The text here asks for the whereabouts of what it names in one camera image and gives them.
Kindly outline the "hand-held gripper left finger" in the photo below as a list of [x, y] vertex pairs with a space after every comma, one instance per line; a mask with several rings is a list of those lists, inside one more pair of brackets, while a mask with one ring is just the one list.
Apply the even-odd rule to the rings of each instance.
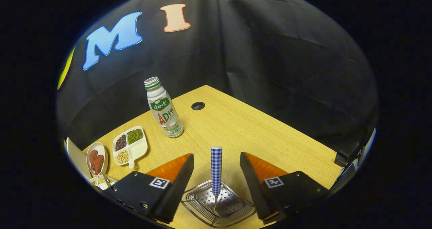
[[188, 153], [147, 173], [130, 172], [101, 194], [140, 217], [171, 223], [193, 169], [194, 157]]

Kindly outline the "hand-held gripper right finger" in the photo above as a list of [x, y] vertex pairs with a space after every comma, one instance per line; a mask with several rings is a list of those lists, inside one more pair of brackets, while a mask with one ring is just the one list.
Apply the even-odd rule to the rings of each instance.
[[286, 172], [247, 152], [241, 152], [240, 166], [258, 218], [264, 224], [294, 222], [301, 212], [329, 195], [326, 187], [304, 172]]

